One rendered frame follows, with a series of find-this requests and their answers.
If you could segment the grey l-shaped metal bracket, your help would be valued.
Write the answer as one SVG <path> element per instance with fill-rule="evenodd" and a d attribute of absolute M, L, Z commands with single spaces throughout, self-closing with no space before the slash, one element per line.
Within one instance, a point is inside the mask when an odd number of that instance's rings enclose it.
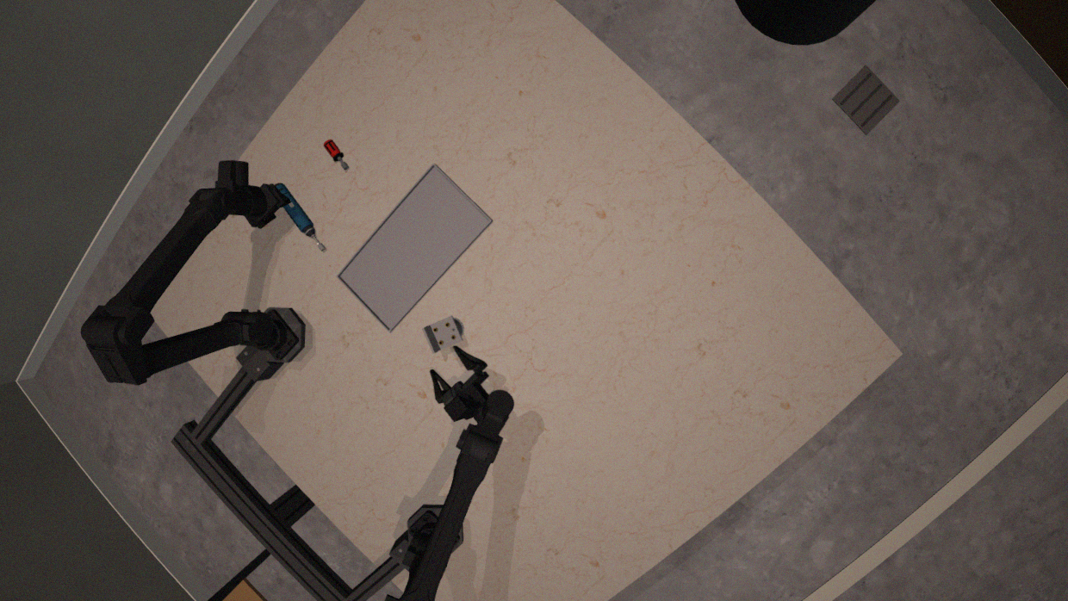
<path fill-rule="evenodd" d="M 445 326 L 446 322 L 450 322 L 450 326 Z M 438 332 L 433 332 L 433 328 L 438 328 Z M 455 329 L 454 331 L 453 328 Z M 439 320 L 438 322 L 433 322 L 433 325 L 428 325 L 425 328 L 422 328 L 422 330 L 429 344 L 429 348 L 431 348 L 433 355 L 440 351 L 440 349 L 449 347 L 451 344 L 464 341 L 462 337 L 460 337 L 460 332 L 453 316 Z M 455 335 L 456 338 L 452 339 L 452 335 Z M 444 344 L 439 344 L 439 341 L 444 341 Z"/>

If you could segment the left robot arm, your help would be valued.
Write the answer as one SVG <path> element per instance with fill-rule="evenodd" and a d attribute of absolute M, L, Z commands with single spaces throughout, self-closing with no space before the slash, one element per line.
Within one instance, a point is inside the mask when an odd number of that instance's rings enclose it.
<path fill-rule="evenodd" d="M 90 314 L 82 325 L 81 337 L 107 382 L 141 386 L 151 375 L 236 344 L 249 344 L 269 351 L 274 360 L 283 360 L 298 344 L 299 338 L 277 310 L 227 312 L 222 321 L 208 328 L 141 343 L 154 325 L 151 310 L 197 246 L 227 215 L 250 213 L 249 193 L 266 197 L 258 186 L 249 184 L 248 162 L 220 161 L 215 188 L 197 189 L 177 225 L 166 234 L 132 279 L 106 306 L 98 306 Z"/>

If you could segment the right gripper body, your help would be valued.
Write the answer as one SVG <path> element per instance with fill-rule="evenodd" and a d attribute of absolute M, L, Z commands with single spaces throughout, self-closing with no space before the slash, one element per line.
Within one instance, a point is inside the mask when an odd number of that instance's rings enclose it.
<path fill-rule="evenodd" d="M 473 369 L 473 371 L 475 371 L 475 373 L 472 374 L 470 376 L 470 378 L 467 379 L 467 381 L 465 381 L 464 383 L 461 381 L 456 382 L 455 386 L 453 386 L 453 388 L 455 388 L 456 390 L 459 390 L 460 392 L 464 392 L 464 390 L 466 390 L 466 388 L 470 386 L 471 383 L 480 382 L 480 384 L 482 384 L 482 382 L 485 381 L 487 379 L 487 377 L 488 377 L 487 371 L 482 371 L 486 367 L 487 367 L 486 363 L 477 365 L 475 367 L 475 369 Z M 480 373 L 476 373 L 476 371 L 480 371 Z M 450 390 L 452 390 L 452 388 Z M 439 398 L 438 404 L 444 402 L 444 400 L 442 400 L 443 397 L 444 396 L 442 396 L 441 398 Z"/>

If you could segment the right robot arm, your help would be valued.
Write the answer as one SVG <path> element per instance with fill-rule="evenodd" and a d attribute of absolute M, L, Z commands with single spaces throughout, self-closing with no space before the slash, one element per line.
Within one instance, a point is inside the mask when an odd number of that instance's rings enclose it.
<path fill-rule="evenodd" d="M 402 558 L 402 565 L 409 567 L 407 590 L 400 599 L 387 595 L 384 601 L 435 601 L 452 549 L 459 543 L 464 516 L 488 468 L 494 463 L 504 439 L 499 436 L 500 429 L 509 420 L 513 409 L 511 393 L 494 390 L 487 396 L 480 382 L 471 383 L 464 392 L 452 388 L 444 393 L 444 409 L 449 417 L 454 422 L 471 420 L 477 411 L 475 420 L 480 424 L 469 424 L 456 444 L 462 453 L 456 460 L 444 508 L 439 516 L 426 511 L 409 529 L 413 539 L 407 549 L 407 556 Z"/>

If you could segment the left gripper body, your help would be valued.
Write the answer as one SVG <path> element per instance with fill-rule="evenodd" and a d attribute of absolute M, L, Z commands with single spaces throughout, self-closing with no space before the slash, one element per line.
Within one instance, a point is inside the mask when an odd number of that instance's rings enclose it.
<path fill-rule="evenodd" d="M 245 215 L 245 218 L 252 227 L 257 227 L 261 220 L 268 220 L 284 204 L 284 200 L 277 193 L 276 189 L 270 190 L 269 184 L 261 184 L 261 189 L 266 197 L 252 196 L 249 193 L 252 199 L 252 208 L 250 213 Z"/>

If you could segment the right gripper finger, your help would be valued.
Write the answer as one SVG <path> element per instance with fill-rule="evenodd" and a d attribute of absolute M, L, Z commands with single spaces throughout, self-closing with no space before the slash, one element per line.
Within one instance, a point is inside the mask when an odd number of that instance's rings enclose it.
<path fill-rule="evenodd" d="M 476 359 L 474 355 L 468 355 L 467 352 L 464 352 L 464 349 L 460 349 L 457 346 L 453 346 L 453 348 L 455 349 L 456 355 L 459 355 L 459 359 L 462 361 L 464 367 L 466 367 L 467 370 L 473 370 L 477 365 L 485 363 L 481 359 Z"/>
<path fill-rule="evenodd" d="M 438 375 L 437 371 L 431 369 L 429 370 L 429 373 L 431 373 L 433 393 L 435 394 L 435 400 L 438 401 L 439 398 L 444 396 L 444 393 L 447 393 L 447 391 L 451 388 L 449 386 L 447 382 L 444 381 L 444 378 L 442 378 L 441 375 Z M 440 386 L 438 383 L 440 383 Z M 441 390 L 441 388 L 444 388 L 444 390 Z"/>

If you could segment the red-handled nut driver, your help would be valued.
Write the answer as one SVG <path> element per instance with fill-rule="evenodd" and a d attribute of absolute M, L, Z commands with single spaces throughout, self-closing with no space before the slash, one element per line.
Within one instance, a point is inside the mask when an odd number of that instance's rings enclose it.
<path fill-rule="evenodd" d="M 333 142 L 333 139 L 327 139 L 326 142 L 324 143 L 324 147 L 326 148 L 327 152 L 329 152 L 331 157 L 333 157 L 334 162 L 341 161 L 342 162 L 341 165 L 344 169 L 347 170 L 349 168 L 346 162 L 342 161 L 342 157 L 344 156 L 344 154 L 337 149 L 337 144 Z"/>

